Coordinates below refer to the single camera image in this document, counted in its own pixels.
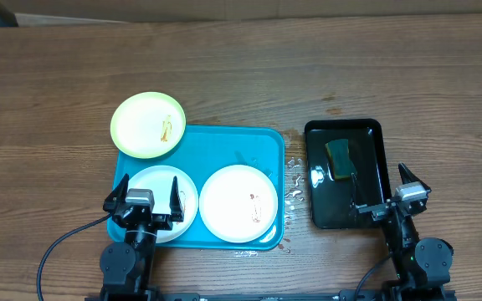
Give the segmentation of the green yellow sponge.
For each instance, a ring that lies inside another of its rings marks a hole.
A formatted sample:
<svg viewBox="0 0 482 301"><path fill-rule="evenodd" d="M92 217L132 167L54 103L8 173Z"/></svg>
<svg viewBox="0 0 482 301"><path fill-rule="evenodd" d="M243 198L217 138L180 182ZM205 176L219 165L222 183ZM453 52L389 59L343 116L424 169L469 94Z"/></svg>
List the green yellow sponge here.
<svg viewBox="0 0 482 301"><path fill-rule="evenodd" d="M346 180L356 174L356 168L350 157L349 141L347 139L331 140L325 144L325 148L334 180Z"/></svg>

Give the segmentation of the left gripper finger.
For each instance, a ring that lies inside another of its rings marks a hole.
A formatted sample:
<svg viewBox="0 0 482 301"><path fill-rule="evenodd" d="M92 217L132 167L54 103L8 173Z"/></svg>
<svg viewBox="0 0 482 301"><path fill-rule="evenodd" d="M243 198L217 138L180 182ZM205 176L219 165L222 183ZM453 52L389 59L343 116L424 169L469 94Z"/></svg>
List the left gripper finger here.
<svg viewBox="0 0 482 301"><path fill-rule="evenodd" d="M129 175L125 174L116 188L104 200L102 209L105 212L115 212L116 208L125 201L128 189Z"/></svg>
<svg viewBox="0 0 482 301"><path fill-rule="evenodd" d="M172 180L172 189L169 201L171 209L171 219L173 222L182 222L184 220L182 201L179 196L178 180L174 176Z"/></svg>

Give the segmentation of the white plate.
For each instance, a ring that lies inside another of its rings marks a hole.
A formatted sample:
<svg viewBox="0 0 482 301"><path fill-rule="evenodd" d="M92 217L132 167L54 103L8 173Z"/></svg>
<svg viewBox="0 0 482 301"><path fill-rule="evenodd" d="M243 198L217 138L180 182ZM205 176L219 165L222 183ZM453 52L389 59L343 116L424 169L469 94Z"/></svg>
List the white plate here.
<svg viewBox="0 0 482 301"><path fill-rule="evenodd" d="M199 197L199 213L207 229L232 243L264 235L278 213L278 194L271 180L252 166L231 165L213 173Z"/></svg>
<svg viewBox="0 0 482 301"><path fill-rule="evenodd" d="M197 216L198 192L192 179L182 170L173 166L152 166L139 171L129 180L130 188L152 190L154 196L154 213L167 214L173 178L177 178L179 196L182 203L183 222L174 222L171 231L158 231L157 242L164 246L175 246Z"/></svg>

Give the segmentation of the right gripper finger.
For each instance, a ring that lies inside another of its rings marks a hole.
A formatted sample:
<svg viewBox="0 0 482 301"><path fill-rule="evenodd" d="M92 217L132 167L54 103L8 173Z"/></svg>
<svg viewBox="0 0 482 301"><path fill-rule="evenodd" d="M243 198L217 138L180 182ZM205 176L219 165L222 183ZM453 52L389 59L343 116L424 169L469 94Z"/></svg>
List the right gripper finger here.
<svg viewBox="0 0 482 301"><path fill-rule="evenodd" d="M419 178L408 169L404 162L400 162L397 167L403 185L420 182Z"/></svg>
<svg viewBox="0 0 482 301"><path fill-rule="evenodd" d="M364 207L365 197L363 196L362 188L357 180L356 173L351 174L351 206L352 207Z"/></svg>

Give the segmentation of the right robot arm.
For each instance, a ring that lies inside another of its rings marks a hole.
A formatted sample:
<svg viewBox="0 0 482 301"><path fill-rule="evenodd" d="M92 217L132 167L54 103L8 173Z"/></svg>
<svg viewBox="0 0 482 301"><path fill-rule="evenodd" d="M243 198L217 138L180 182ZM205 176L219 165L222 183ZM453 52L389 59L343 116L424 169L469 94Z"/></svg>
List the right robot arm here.
<svg viewBox="0 0 482 301"><path fill-rule="evenodd" d="M381 204L356 206L357 215L368 215L382 229L388 255L362 277L353 300L443 300L455 301L456 294L444 285L450 282L454 249L436 237L421 238L413 217L426 210L432 189L404 163L398 164L402 184ZM362 287L387 261L392 261L397 279L378 290Z"/></svg>

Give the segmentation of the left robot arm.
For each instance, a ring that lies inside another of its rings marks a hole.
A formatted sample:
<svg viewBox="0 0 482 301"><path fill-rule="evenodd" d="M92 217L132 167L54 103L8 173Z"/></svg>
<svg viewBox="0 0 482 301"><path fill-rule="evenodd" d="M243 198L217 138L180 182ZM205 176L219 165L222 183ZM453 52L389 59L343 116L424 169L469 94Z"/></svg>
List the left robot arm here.
<svg viewBox="0 0 482 301"><path fill-rule="evenodd" d="M128 184L129 176L124 175L103 204L109 219L126 232L122 241L107 246L100 256L103 273L100 299L163 300L160 289L149 285L149 278L157 233L171 231L174 223L184 220L178 181L172 178L168 213L153 211L155 200L151 190L130 189Z"/></svg>

